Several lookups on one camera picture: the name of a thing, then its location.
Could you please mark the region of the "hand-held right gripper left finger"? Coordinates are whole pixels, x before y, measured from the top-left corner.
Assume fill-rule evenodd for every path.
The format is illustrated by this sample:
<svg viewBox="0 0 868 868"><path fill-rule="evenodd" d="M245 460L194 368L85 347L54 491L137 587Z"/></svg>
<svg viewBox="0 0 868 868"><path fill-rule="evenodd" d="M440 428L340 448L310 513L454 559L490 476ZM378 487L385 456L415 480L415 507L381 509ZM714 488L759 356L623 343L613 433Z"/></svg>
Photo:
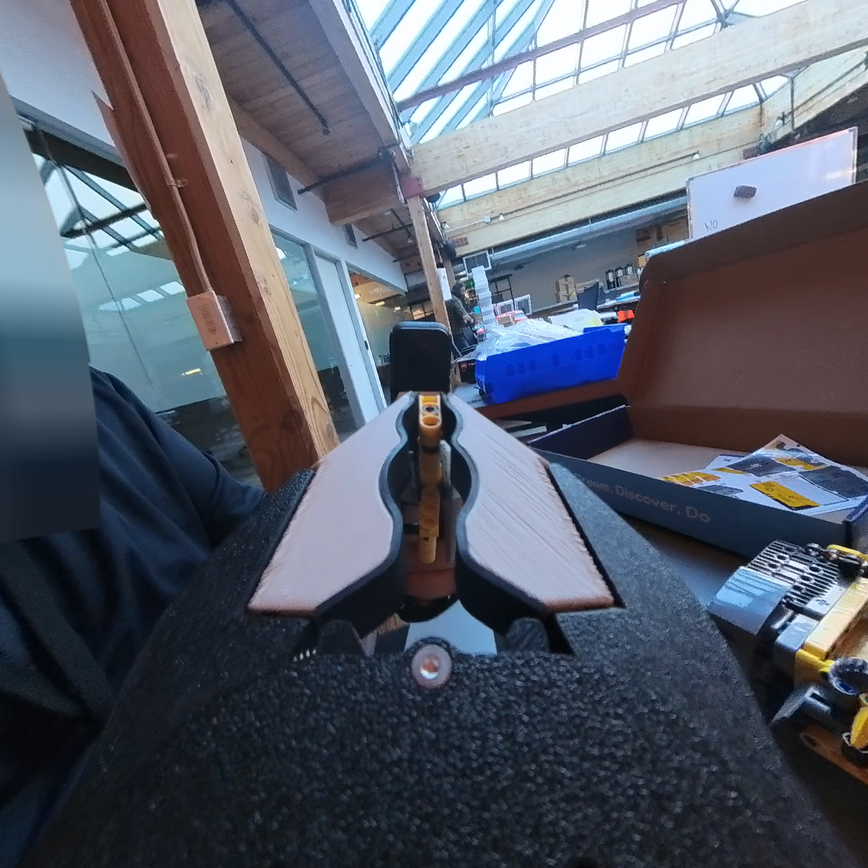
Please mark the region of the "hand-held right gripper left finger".
<svg viewBox="0 0 868 868"><path fill-rule="evenodd" d="M373 632L407 590L400 497L412 480L416 394L386 411L318 465L248 609Z"/></svg>

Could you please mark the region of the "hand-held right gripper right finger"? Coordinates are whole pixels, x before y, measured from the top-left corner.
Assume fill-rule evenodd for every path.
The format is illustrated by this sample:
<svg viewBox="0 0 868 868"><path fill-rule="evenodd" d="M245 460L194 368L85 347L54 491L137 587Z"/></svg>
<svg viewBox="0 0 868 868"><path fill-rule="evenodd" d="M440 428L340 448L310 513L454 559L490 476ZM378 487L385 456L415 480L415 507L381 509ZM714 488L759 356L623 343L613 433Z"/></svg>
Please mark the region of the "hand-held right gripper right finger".
<svg viewBox="0 0 868 868"><path fill-rule="evenodd" d="M458 600L505 635L521 619L602 611L615 595L548 462L455 396L443 401L455 525Z"/></svg>

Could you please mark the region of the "yellow toy beam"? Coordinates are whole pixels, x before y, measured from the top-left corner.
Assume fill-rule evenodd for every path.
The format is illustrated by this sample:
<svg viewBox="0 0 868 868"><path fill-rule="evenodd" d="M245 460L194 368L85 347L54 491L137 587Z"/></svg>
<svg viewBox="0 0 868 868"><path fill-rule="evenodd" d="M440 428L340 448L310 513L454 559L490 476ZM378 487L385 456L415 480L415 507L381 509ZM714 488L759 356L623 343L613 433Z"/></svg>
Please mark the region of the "yellow toy beam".
<svg viewBox="0 0 868 868"><path fill-rule="evenodd" d="M437 559L443 524L443 406L439 392L418 395L418 559Z"/></svg>

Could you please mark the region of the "grey desk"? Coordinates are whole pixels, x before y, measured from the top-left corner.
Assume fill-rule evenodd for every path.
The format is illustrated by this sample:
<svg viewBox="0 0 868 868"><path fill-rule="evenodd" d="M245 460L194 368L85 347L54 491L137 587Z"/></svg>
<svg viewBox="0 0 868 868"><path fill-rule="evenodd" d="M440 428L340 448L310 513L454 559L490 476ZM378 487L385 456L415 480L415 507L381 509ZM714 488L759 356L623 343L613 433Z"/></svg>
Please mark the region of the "grey desk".
<svg viewBox="0 0 868 868"><path fill-rule="evenodd" d="M608 403L592 402L570 407L559 413L538 413L524 420L531 426L545 425L548 431L583 421L612 410ZM625 520L669 562L674 571L686 582L703 605L729 578L745 559L720 548L709 546L678 533L649 524L633 516ZM797 776L815 806L834 830L838 840L857 866L867 865L866 819L862 810L867 807L866 786L819 756L803 741L791 733L776 734L776 741L787 757L787 763Z"/></svg>

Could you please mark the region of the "white plastic bag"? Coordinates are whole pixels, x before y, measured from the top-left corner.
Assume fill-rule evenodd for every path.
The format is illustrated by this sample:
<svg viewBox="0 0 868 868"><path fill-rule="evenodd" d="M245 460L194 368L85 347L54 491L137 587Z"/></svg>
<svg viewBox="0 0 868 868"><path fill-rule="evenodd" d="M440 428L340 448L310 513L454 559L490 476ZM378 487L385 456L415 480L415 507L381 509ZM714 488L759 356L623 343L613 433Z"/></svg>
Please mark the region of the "white plastic bag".
<svg viewBox="0 0 868 868"><path fill-rule="evenodd" d="M605 323L596 311L586 309L575 309L548 318L526 318L515 320L512 324L497 325L486 332L483 343L476 350L476 361L498 353L572 338L603 325Z"/></svg>

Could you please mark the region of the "navy box base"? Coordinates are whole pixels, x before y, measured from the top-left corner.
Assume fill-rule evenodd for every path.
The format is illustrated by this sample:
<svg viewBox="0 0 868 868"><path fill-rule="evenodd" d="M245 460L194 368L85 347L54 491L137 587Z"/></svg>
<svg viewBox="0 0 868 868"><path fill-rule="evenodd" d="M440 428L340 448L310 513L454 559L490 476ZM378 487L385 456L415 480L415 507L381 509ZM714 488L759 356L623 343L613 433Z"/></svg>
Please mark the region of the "navy box base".
<svg viewBox="0 0 868 868"><path fill-rule="evenodd" d="M744 557L775 541L839 544L866 551L866 497L825 515L787 509L766 496L753 502L721 493L734 483L665 481L677 472L698 472L721 458L720 450L638 438L629 407L619 406L549 432L529 444L585 483L616 512Z"/></svg>

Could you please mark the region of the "wooden table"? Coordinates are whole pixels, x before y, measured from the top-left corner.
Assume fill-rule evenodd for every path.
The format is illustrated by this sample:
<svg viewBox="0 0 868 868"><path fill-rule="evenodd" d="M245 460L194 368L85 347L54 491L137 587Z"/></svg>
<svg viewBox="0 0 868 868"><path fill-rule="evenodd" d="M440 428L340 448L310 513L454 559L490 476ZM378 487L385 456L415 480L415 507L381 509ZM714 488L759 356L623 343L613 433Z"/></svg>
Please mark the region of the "wooden table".
<svg viewBox="0 0 868 868"><path fill-rule="evenodd" d="M629 403L615 380L572 386L553 392L520 397L504 403L491 401L483 396L475 385L457 387L455 396L491 420L525 419L538 413L559 413L566 408L584 406L592 402L608 403L614 407Z"/></svg>

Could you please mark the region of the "blue plastic bin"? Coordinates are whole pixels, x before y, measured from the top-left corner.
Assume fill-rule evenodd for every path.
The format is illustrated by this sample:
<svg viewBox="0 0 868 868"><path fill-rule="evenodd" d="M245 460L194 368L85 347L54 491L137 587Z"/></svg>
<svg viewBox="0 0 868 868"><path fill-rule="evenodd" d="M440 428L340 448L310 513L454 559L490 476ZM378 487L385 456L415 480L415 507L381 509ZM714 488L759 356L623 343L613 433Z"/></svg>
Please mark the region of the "blue plastic bin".
<svg viewBox="0 0 868 868"><path fill-rule="evenodd" d="M476 385L495 403L616 378L627 341L623 325L476 361Z"/></svg>

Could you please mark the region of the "person's dark blue jacket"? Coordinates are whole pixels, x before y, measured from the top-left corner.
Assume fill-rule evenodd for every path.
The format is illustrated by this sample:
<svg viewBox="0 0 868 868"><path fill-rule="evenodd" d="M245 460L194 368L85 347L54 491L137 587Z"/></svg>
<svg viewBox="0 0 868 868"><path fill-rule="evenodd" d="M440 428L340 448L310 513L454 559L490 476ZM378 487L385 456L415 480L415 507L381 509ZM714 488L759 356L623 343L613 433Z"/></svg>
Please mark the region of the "person's dark blue jacket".
<svg viewBox="0 0 868 868"><path fill-rule="evenodd" d="M90 379L98 525L2 547L2 866L74 786L168 604L266 501L117 377Z"/></svg>

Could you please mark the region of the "printed booklet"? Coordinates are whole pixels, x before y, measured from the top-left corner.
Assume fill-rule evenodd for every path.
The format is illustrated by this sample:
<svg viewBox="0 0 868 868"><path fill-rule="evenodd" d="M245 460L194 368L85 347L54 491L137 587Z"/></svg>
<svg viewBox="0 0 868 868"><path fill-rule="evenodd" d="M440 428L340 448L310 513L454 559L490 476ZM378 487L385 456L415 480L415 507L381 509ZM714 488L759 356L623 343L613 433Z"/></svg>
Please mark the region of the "printed booklet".
<svg viewBox="0 0 868 868"><path fill-rule="evenodd" d="M699 470L661 478L697 491L808 516L866 505L867 476L779 436L745 455L722 453Z"/></svg>

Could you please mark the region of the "yellow grey toy bulldozer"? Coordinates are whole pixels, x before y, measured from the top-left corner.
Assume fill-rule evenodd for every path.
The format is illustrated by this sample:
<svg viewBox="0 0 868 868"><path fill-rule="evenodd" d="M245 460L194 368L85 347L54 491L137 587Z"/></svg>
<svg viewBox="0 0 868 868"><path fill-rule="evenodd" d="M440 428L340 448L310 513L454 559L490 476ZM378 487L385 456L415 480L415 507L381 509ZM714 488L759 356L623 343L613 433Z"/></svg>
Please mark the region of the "yellow grey toy bulldozer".
<svg viewBox="0 0 868 868"><path fill-rule="evenodd" d="M776 734L867 782L867 555L775 541L708 605Z"/></svg>

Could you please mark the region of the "open cardboard box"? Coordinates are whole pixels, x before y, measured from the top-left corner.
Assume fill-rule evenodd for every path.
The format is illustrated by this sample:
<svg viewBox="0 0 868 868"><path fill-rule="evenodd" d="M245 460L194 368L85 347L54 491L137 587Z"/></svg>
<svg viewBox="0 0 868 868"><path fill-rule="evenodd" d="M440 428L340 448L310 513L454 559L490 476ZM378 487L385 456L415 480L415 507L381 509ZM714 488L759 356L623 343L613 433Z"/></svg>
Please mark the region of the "open cardboard box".
<svg viewBox="0 0 868 868"><path fill-rule="evenodd" d="M639 439L866 467L866 182L652 257L617 388Z"/></svg>

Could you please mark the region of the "white whiteboard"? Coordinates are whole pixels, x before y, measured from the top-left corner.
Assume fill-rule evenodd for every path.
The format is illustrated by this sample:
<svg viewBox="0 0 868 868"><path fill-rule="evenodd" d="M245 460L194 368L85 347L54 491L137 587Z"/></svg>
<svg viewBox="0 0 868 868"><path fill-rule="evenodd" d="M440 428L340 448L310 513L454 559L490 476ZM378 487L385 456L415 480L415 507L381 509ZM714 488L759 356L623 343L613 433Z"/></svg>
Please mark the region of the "white whiteboard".
<svg viewBox="0 0 868 868"><path fill-rule="evenodd" d="M689 179L689 238L698 240L851 186L858 141L858 128L849 127Z"/></svg>

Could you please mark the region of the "wooden post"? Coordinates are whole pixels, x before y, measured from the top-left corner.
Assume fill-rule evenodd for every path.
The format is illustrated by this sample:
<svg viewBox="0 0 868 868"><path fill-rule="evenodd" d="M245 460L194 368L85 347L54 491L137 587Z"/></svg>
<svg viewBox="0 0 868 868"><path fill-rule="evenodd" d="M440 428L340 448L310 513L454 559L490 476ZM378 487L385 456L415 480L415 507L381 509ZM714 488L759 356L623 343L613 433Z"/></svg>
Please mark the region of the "wooden post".
<svg viewBox="0 0 868 868"><path fill-rule="evenodd" d="M256 472L275 491L339 443L194 2L71 2L116 146L190 298L226 299L212 351Z"/></svg>

